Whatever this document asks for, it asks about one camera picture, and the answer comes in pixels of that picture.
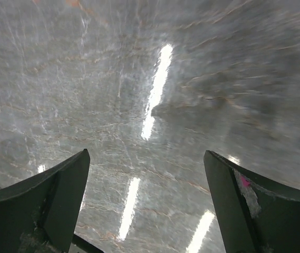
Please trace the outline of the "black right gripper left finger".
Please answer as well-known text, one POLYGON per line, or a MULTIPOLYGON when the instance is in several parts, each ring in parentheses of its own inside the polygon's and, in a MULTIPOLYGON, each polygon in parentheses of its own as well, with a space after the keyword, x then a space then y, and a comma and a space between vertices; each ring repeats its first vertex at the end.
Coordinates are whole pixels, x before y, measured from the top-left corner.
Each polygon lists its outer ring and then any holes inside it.
POLYGON ((87 149, 0 187, 0 252, 68 252, 89 173, 87 149))

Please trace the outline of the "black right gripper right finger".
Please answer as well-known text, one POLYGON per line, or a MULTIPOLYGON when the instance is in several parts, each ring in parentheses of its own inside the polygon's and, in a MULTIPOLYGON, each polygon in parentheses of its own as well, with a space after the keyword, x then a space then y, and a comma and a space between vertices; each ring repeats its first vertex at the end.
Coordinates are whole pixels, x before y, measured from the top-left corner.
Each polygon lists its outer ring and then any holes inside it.
POLYGON ((204 167, 226 252, 300 252, 300 190, 210 150, 204 167))

